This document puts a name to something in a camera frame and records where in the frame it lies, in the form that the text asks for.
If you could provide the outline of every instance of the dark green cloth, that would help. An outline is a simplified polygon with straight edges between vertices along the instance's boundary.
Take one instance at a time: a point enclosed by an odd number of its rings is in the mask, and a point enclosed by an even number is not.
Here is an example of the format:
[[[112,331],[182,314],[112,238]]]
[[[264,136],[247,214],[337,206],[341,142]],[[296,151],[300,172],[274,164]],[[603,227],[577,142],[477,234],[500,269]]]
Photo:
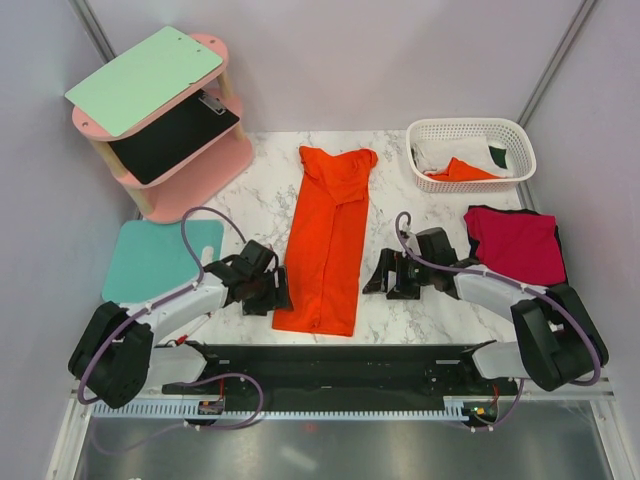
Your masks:
[[[496,148],[489,146],[489,151],[491,152],[491,158],[493,159],[493,163],[495,163],[500,168],[507,168],[507,151],[504,148]]]

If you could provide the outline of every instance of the clothing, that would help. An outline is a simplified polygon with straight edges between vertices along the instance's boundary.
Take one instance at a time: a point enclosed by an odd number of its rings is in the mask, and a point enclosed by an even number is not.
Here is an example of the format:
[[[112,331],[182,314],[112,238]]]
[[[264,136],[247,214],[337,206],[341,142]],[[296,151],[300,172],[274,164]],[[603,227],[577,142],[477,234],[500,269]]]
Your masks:
[[[331,156],[300,147],[304,177],[285,255],[293,310],[277,310],[273,328],[353,335],[369,209],[368,149]]]
[[[511,171],[500,168],[496,164],[492,158],[487,137],[484,136],[455,140],[421,140],[414,142],[412,149],[416,167],[425,175],[443,173],[455,157],[458,161],[494,175],[493,178],[513,177]]]
[[[472,206],[464,220],[470,256],[494,272],[531,285],[567,281],[555,217]]]
[[[471,180],[489,180],[498,178],[495,175],[473,167],[466,162],[458,160],[456,157],[451,159],[447,168],[442,173],[429,173],[427,177],[439,182],[468,182]]]

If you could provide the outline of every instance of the orange cloth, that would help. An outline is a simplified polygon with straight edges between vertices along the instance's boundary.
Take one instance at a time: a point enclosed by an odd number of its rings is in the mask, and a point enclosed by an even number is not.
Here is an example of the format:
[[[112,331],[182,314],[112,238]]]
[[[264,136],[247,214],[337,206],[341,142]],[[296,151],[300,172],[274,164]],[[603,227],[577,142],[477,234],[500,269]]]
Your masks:
[[[353,335],[369,209],[372,150],[332,156],[300,147],[304,177],[285,265],[293,310],[276,310],[273,328]]]
[[[468,182],[470,180],[489,180],[496,177],[476,167],[472,167],[456,157],[452,157],[449,165],[442,173],[429,173],[429,178],[440,182]]]

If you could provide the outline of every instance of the white cloth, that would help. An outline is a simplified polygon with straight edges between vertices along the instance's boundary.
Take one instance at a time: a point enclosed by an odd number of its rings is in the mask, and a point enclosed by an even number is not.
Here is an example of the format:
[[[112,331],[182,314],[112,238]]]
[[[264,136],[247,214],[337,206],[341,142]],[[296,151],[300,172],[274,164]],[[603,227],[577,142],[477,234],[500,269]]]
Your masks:
[[[500,178],[511,178],[513,173],[500,168],[491,158],[487,137],[466,137],[456,140],[420,140],[412,144],[416,167],[422,173],[442,173],[451,158],[480,168]]]

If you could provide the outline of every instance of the white wall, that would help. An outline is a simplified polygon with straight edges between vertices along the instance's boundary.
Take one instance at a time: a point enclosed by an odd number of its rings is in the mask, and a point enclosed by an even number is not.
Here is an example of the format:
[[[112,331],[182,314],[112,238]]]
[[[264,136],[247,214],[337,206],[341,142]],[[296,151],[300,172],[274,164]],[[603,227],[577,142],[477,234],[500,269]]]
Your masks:
[[[527,128],[533,191],[611,354],[640,451],[640,2],[599,3]]]
[[[44,476],[71,375],[133,206],[71,125],[66,89],[100,60],[65,0],[0,15],[0,477]]]
[[[579,0],[88,0],[117,53],[171,24],[229,46],[254,131],[516,119]]]

